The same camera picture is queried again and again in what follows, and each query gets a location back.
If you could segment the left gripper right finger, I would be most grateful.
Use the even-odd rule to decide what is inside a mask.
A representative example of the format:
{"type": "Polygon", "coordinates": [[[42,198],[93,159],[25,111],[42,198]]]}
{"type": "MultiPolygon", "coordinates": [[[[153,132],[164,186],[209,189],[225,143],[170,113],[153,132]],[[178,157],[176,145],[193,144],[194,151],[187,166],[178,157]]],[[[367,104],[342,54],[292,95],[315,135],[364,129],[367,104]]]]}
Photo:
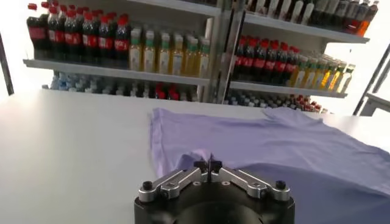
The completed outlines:
{"type": "Polygon", "coordinates": [[[233,183],[252,198],[264,199],[270,196],[276,201],[288,201],[290,199],[290,188],[284,181],[268,183],[243,170],[225,167],[221,161],[210,160],[210,178],[216,181],[233,183]]]}

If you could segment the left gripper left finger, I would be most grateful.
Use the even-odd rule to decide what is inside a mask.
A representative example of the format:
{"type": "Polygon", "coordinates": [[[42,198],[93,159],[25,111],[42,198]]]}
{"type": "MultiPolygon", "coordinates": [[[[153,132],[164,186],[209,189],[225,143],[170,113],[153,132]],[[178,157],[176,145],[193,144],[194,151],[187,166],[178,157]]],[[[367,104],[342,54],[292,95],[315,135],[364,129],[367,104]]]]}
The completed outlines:
{"type": "Polygon", "coordinates": [[[150,203],[158,197],[168,200],[177,198],[189,184],[203,182],[207,174],[208,163],[196,161],[191,169],[174,170],[155,181],[144,181],[138,191],[138,199],[143,203],[150,203]]]}

